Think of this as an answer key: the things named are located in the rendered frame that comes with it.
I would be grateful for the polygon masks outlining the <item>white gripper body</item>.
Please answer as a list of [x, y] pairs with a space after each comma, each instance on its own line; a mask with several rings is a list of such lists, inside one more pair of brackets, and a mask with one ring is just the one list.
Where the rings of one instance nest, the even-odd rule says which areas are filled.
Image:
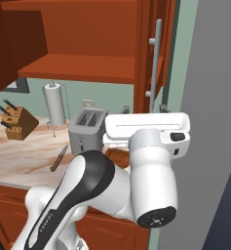
[[109, 114], [105, 117], [106, 146], [125, 145], [139, 129], [154, 128], [160, 131], [190, 131], [189, 116], [183, 112]]

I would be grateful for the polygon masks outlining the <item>brown wooden cutting board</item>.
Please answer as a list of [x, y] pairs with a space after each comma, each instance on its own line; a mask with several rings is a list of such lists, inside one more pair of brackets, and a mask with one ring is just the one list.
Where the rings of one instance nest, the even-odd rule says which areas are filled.
[[109, 148], [105, 155], [121, 168], [127, 168], [130, 165], [130, 156], [125, 150]]

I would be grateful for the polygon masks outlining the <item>dark red-brown cabinet door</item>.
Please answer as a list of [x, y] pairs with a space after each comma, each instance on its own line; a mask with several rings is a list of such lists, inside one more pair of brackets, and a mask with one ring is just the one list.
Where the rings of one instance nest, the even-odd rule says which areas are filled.
[[0, 0], [0, 92], [48, 53], [39, 11], [5, 11]]

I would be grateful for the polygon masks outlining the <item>grey fridge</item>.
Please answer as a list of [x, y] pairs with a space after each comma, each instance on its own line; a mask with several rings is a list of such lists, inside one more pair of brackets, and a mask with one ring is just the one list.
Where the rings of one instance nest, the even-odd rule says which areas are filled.
[[158, 250], [231, 250], [231, 0], [177, 0], [173, 34], [163, 100], [189, 115], [191, 143]]

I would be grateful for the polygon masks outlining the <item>silver toaster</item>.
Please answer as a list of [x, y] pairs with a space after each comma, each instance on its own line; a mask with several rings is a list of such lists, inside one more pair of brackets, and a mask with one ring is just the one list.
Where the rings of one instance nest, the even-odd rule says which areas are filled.
[[71, 152], [77, 155], [87, 150], [102, 151], [107, 109], [84, 107], [70, 122], [68, 134]]

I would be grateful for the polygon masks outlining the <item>white paper towel roll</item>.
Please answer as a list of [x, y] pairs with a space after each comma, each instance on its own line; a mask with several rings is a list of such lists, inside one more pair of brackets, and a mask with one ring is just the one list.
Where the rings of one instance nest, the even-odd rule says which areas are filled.
[[42, 90], [51, 124], [53, 126], [64, 125], [65, 113], [60, 85], [58, 83], [51, 82], [45, 85]]

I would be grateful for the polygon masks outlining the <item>wooden knife block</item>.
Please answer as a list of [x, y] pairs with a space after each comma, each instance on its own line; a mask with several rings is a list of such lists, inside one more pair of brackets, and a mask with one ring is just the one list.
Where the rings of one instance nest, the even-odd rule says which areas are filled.
[[1, 120], [12, 126], [12, 130], [4, 126], [8, 139], [23, 141], [39, 125], [39, 121], [23, 106], [18, 105], [17, 109], [14, 111], [7, 105], [9, 114], [4, 113]]

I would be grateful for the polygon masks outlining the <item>red-brown base cabinets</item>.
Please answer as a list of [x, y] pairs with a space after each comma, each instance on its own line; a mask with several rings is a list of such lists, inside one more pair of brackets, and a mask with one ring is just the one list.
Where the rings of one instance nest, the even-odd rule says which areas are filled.
[[[25, 189], [0, 186], [0, 242], [11, 250], [26, 220]], [[148, 250], [149, 230], [89, 208], [76, 223], [90, 250]]]

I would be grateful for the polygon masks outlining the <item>brown-handled kitchen knife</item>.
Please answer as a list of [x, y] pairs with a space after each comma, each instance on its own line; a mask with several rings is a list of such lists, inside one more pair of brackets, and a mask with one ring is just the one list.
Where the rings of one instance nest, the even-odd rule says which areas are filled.
[[52, 167], [50, 168], [51, 172], [55, 172], [58, 165], [60, 164], [61, 160], [63, 159], [66, 151], [68, 149], [68, 145], [66, 145], [62, 151], [60, 152], [60, 154], [58, 155], [58, 158], [55, 160], [54, 164], [52, 165]]

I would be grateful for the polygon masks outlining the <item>red-brown wall cabinet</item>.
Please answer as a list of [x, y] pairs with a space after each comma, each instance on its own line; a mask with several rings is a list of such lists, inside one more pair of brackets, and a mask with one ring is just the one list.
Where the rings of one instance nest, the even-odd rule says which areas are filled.
[[42, 52], [19, 62], [22, 77], [135, 83], [138, 0], [12, 0]]

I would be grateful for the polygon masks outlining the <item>dark framed wall panel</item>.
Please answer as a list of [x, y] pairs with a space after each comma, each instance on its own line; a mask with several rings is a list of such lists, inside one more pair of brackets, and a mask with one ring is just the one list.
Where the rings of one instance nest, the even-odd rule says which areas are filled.
[[18, 78], [16, 81], [12, 82], [10, 85], [4, 88], [3, 92], [28, 94], [29, 87], [28, 87], [27, 79]]

